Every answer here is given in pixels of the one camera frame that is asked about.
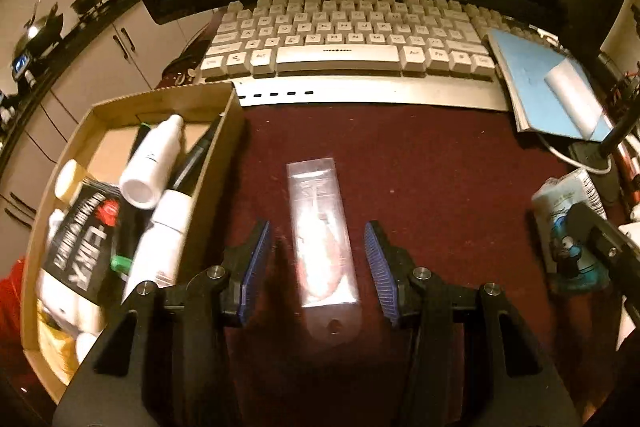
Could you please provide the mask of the red sleeve forearm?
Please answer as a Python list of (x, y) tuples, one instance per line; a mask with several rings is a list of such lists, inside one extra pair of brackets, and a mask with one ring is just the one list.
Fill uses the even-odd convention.
[(0, 345), (1, 349), (21, 344), (21, 297), (25, 258), (12, 265), (10, 273), (0, 283)]

